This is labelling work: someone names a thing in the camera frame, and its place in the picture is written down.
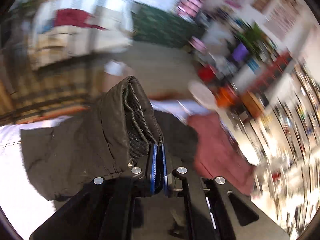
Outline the black padded jacket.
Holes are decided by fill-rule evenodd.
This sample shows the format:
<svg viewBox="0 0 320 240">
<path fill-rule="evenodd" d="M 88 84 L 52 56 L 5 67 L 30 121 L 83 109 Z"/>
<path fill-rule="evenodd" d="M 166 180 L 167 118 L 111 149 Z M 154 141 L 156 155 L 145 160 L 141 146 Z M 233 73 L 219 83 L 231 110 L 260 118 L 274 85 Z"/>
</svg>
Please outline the black padded jacket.
<svg viewBox="0 0 320 240">
<path fill-rule="evenodd" d="M 57 201 L 74 196 L 95 177 L 112 179 L 129 170 L 153 146 L 191 162 L 198 143 L 195 129 L 153 110 L 133 76 L 57 126 L 20 134 L 31 185 L 47 200 Z"/>
</svg>

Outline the maroon folded blanket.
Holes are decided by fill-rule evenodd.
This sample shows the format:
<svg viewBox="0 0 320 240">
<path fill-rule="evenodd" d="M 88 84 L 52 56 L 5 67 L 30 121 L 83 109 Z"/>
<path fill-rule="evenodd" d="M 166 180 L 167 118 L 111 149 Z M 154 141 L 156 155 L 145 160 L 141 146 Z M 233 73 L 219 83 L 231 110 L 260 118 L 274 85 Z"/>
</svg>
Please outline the maroon folded blanket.
<svg viewBox="0 0 320 240">
<path fill-rule="evenodd" d="M 255 166 L 240 151 L 239 144 L 223 126 L 216 112 L 192 115 L 188 125 L 198 133 L 194 167 L 206 179 L 225 178 L 242 194 L 253 191 Z"/>
</svg>

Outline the orange container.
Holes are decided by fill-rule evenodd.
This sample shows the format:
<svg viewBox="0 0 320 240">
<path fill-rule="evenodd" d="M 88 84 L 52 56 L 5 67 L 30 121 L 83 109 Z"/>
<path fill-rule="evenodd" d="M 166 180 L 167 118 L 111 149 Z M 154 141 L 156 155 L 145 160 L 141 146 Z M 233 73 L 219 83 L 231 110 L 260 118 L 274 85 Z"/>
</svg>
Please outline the orange container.
<svg viewBox="0 0 320 240">
<path fill-rule="evenodd" d="M 216 91 L 215 99 L 219 107 L 231 107 L 235 105 L 239 97 L 232 86 L 223 86 Z"/>
</svg>

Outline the white bed with red cloth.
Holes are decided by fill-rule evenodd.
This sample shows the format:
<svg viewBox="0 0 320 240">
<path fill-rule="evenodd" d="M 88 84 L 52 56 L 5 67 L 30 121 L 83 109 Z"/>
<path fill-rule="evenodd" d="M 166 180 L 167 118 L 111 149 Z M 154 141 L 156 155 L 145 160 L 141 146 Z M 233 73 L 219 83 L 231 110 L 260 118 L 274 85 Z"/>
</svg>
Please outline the white bed with red cloth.
<svg viewBox="0 0 320 240">
<path fill-rule="evenodd" d="M 91 53 L 118 53 L 133 42 L 126 0 L 48 0 L 28 37 L 32 70 Z"/>
</svg>

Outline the green patterned rug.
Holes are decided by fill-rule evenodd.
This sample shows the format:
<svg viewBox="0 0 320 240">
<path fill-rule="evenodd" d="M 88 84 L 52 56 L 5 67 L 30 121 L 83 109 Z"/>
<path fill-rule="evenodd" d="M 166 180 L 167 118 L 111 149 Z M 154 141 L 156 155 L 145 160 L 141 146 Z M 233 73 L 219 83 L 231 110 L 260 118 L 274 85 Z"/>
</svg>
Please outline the green patterned rug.
<svg viewBox="0 0 320 240">
<path fill-rule="evenodd" d="M 200 38 L 204 27 L 163 10 L 136 3 L 133 18 L 133 40 L 170 48 L 182 48 L 192 37 Z"/>
</svg>

